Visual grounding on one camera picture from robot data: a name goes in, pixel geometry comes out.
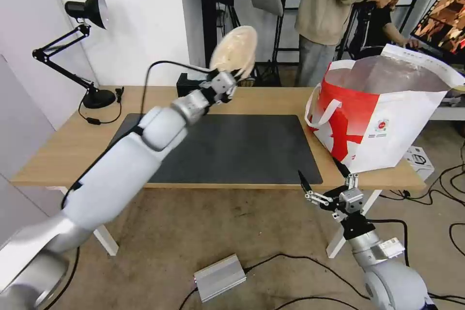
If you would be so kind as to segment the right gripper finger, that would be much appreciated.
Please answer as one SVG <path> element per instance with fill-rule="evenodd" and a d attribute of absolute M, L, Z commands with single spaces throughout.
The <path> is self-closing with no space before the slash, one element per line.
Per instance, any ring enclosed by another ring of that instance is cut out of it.
<path fill-rule="evenodd" d="M 300 185 L 304 191 L 304 197 L 307 201 L 315 205 L 322 205 L 326 207 L 329 207 L 329 205 L 334 202 L 332 198 L 313 191 L 301 170 L 298 170 L 298 176 L 300 179 Z"/>
<path fill-rule="evenodd" d="M 338 160 L 335 160 L 335 165 L 341 175 L 344 177 L 344 185 L 338 187 L 339 192 L 347 191 L 358 187 L 358 174 L 351 173 L 348 168 Z"/>

